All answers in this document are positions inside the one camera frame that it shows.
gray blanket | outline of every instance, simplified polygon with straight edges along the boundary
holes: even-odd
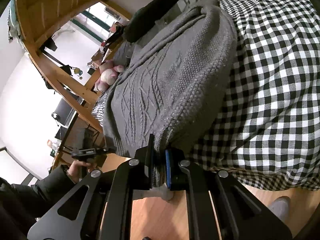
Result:
[[[217,117],[235,52],[234,24],[217,6],[196,5],[172,21],[108,89],[107,145],[134,157],[153,133],[159,160],[169,143],[188,152]],[[157,167],[155,186],[164,171]]]

silver bolt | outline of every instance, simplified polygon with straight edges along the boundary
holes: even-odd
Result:
[[[183,161],[180,162],[180,165],[181,165],[182,167],[188,167],[188,166],[190,165],[190,161],[188,161],[188,160],[183,160]]]
[[[101,171],[99,170],[91,171],[91,177],[97,178],[100,176],[100,174],[101,174]]]
[[[219,175],[219,177],[226,178],[226,177],[228,177],[228,172],[227,171],[219,171],[218,175]]]
[[[129,165],[130,166],[136,166],[139,164],[139,160],[138,159],[131,159],[129,160]]]

wooden bed frame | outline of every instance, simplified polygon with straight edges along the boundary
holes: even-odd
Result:
[[[41,45],[60,27],[99,1],[118,15],[128,20],[131,19],[130,13],[110,0],[16,0],[16,9],[23,43],[36,68],[65,101],[79,113],[80,118],[102,132],[99,121],[91,115],[91,109],[98,99],[98,94],[93,92],[92,88],[100,77],[99,69],[93,73],[85,85],[82,85],[39,51]],[[120,44],[108,55],[109,59],[113,58],[119,46]],[[68,86],[91,107],[81,106],[61,83]]]

black and white gingham fabric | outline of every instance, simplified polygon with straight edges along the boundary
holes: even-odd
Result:
[[[223,107],[188,158],[267,190],[320,189],[320,18],[309,0],[220,0],[237,55]]]

pink stuffed animal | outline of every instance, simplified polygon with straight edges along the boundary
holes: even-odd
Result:
[[[113,60],[107,60],[99,67],[99,69],[101,76],[97,80],[95,88],[101,92],[104,92],[112,86],[118,77],[118,73],[124,71],[123,66],[114,66]]]

